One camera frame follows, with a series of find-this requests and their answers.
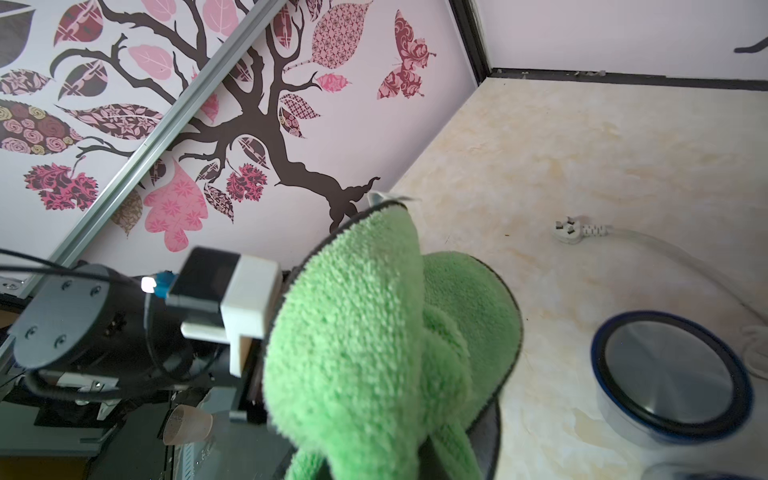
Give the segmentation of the green and grey cloth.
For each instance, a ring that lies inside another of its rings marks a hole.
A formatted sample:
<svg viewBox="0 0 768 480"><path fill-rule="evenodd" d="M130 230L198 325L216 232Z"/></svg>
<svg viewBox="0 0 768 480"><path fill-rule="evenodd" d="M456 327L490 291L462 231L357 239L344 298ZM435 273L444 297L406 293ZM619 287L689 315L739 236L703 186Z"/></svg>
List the green and grey cloth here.
<svg viewBox="0 0 768 480"><path fill-rule="evenodd" d="M263 356L262 391L295 447L289 479L478 479L469 432L523 340L501 277L460 252L423 254L386 201L292 274Z"/></svg>

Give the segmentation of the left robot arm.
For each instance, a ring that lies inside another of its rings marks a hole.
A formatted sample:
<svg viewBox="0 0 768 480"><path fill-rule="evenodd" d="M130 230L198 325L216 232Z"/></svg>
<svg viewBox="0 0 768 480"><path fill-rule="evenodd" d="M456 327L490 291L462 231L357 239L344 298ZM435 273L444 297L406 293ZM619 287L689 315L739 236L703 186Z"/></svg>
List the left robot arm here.
<svg viewBox="0 0 768 480"><path fill-rule="evenodd" d="M240 258L197 247L179 273L153 275L153 288L99 264L46 270L11 329L23 386L91 403L234 383L226 339L187 338L182 328L223 326L220 305Z"/></svg>

